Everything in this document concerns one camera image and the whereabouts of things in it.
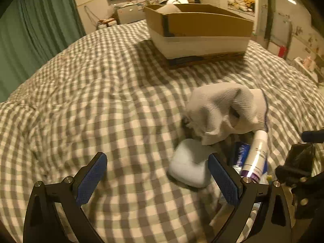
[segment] bottle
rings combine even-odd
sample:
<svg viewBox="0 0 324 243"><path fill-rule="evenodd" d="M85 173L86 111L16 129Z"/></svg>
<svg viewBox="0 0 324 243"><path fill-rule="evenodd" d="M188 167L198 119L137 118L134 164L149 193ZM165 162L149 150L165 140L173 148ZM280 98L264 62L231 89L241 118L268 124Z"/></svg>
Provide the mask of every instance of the bottle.
<svg viewBox="0 0 324 243"><path fill-rule="evenodd" d="M312 60L312 62L310 63L310 65L309 65L309 67L308 67L308 70L309 70L310 72L313 72L314 69L315 69L315 67L316 67L316 63L315 63L315 61Z"/></svg>
<svg viewBox="0 0 324 243"><path fill-rule="evenodd" d="M312 59L311 59L310 56L308 56L307 58L305 58L304 63L303 63L304 68L308 69L309 66L310 66L310 64L311 64L311 62L312 62Z"/></svg>
<svg viewBox="0 0 324 243"><path fill-rule="evenodd" d="M287 52L287 48L284 47L284 46L281 46L280 49L279 49L278 56L280 58L283 58L285 56L286 52Z"/></svg>
<svg viewBox="0 0 324 243"><path fill-rule="evenodd" d="M268 134L263 130L257 130L242 167L241 176L250 177L255 183L260 182L268 152Z"/></svg>

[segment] blue gripper pad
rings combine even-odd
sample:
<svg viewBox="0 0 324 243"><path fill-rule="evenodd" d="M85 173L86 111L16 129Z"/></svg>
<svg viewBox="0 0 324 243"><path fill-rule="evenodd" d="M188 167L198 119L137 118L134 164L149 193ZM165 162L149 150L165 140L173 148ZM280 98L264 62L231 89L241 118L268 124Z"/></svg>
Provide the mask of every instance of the blue gripper pad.
<svg viewBox="0 0 324 243"><path fill-rule="evenodd" d="M87 166L85 166L84 168L82 167L80 171L76 174L76 180L78 179L78 177L80 177L80 175L78 176L79 173L85 174L84 178L81 177L82 180L80 180L80 183L77 186L76 201L79 207L89 202L90 197L96 189L99 181L104 176L106 170L107 156L104 153L100 152L96 154L96 156L91 160L91 162Z"/></svg>
<svg viewBox="0 0 324 243"><path fill-rule="evenodd" d="M234 205L235 207L238 206L238 188L213 154L208 157L208 169L216 181L219 189L223 193L226 202L230 205Z"/></svg>

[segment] red object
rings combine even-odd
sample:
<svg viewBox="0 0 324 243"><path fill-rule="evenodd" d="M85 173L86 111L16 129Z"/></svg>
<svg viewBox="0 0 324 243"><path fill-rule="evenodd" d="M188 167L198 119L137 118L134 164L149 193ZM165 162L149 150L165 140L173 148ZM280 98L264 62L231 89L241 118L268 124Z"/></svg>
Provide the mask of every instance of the red object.
<svg viewBox="0 0 324 243"><path fill-rule="evenodd" d="M279 49L278 56L279 56L280 58L283 58L284 55L285 55L285 53L286 53L286 51L287 51L287 48L284 47L284 46L281 46L280 49Z"/></svg>

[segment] blue label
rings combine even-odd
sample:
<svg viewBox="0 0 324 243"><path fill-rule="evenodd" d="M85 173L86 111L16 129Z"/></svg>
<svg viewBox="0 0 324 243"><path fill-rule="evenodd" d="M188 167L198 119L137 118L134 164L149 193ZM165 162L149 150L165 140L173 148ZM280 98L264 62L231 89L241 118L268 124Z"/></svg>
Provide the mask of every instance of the blue label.
<svg viewBox="0 0 324 243"><path fill-rule="evenodd" d="M250 144L244 142L236 142L235 143L235 159L234 165L238 167L243 167L245 160L248 156L248 152L250 151ZM263 173L265 174L268 170L267 160L264 162Z"/></svg>

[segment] screw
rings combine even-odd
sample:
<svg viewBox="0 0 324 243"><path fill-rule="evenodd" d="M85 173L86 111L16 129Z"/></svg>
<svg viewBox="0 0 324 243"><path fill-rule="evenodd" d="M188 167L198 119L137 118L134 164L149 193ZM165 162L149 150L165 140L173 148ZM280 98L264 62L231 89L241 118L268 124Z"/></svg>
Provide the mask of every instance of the screw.
<svg viewBox="0 0 324 243"><path fill-rule="evenodd" d="M302 183L306 182L307 181L307 178L306 177L302 177L299 179L299 181L301 181Z"/></svg>
<svg viewBox="0 0 324 243"><path fill-rule="evenodd" d="M304 199L300 200L300 204L301 205L307 205L307 203L308 203L308 199L307 198L304 198Z"/></svg>
<svg viewBox="0 0 324 243"><path fill-rule="evenodd" d="M274 185L275 187L279 187L279 186L280 186L280 183L279 183L278 181L274 181L274 182L273 182L273 185Z"/></svg>
<svg viewBox="0 0 324 243"><path fill-rule="evenodd" d="M243 182L249 184L251 182L251 178L244 176L243 177Z"/></svg>
<svg viewBox="0 0 324 243"><path fill-rule="evenodd" d="M35 184L34 184L34 186L35 187L40 187L41 185L42 185L42 181L37 181Z"/></svg>
<svg viewBox="0 0 324 243"><path fill-rule="evenodd" d="M73 177L71 177L71 176L68 176L68 177L64 178L64 182L66 182L67 184L71 183L72 180L73 180Z"/></svg>

